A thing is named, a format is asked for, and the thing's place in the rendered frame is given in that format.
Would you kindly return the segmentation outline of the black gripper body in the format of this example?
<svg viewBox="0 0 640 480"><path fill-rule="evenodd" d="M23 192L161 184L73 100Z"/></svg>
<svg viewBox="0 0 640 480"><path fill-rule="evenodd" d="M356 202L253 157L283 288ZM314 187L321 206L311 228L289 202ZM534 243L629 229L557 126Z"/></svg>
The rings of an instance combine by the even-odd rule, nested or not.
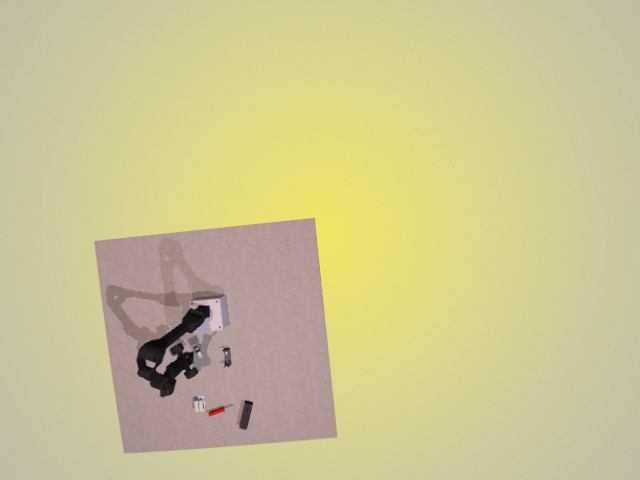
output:
<svg viewBox="0 0 640 480"><path fill-rule="evenodd" d="M184 346L182 345L182 343L176 345L176 346L172 346L170 348L170 352L172 353L172 355L177 354L178 357L177 360L173 363L173 364L177 364L180 366L181 371L183 371L185 369L186 372L184 372L183 374L185 375L186 379L190 379L194 376L196 376L199 371L197 369L197 367L194 367L193 369L190 368L190 365L192 364L191 360L188 360L186 357L186 353L183 353L182 351L184 350Z"/></svg>

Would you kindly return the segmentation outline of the red screwdriver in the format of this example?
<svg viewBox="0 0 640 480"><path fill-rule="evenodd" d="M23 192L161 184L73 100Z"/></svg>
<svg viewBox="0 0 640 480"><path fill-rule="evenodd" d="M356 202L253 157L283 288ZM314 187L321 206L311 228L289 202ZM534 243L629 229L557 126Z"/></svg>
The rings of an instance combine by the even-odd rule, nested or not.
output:
<svg viewBox="0 0 640 480"><path fill-rule="evenodd" d="M232 406L229 406L229 407L232 407ZM226 408L225 408L225 407L222 407L222 408L219 408L219 409L217 409L217 410L211 411L211 412L209 412L209 417L210 417L210 416L213 416L213 415L216 415L216 414L218 414L218 413L224 412L224 411L225 411L225 409L227 409L227 408L229 408L229 407L226 407Z"/></svg>

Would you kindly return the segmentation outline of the black rectangular bar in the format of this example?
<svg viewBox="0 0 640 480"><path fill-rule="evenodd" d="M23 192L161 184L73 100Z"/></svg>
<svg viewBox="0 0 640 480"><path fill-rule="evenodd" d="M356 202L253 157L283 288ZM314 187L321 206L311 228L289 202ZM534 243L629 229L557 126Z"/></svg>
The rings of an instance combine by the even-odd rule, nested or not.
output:
<svg viewBox="0 0 640 480"><path fill-rule="evenodd" d="M242 429L242 430L247 429L252 406L253 406L253 402L245 401L238 429Z"/></svg>

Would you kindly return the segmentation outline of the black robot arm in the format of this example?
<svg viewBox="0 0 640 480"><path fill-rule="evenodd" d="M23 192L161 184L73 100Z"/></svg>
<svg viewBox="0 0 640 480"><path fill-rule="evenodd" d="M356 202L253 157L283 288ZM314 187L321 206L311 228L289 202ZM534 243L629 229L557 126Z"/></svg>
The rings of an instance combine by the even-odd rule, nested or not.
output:
<svg viewBox="0 0 640 480"><path fill-rule="evenodd" d="M176 385L175 377L181 372L180 366L173 364L177 359L168 364L164 375L156 372L156 368L163 362L166 348L187 332L193 333L207 317L210 317L210 306L198 305L195 309L189 308L180 325L162 338L150 340L139 348L137 375L150 381L151 387L160 390L159 397L173 394ZM145 360L156 363L155 367L147 367Z"/></svg>

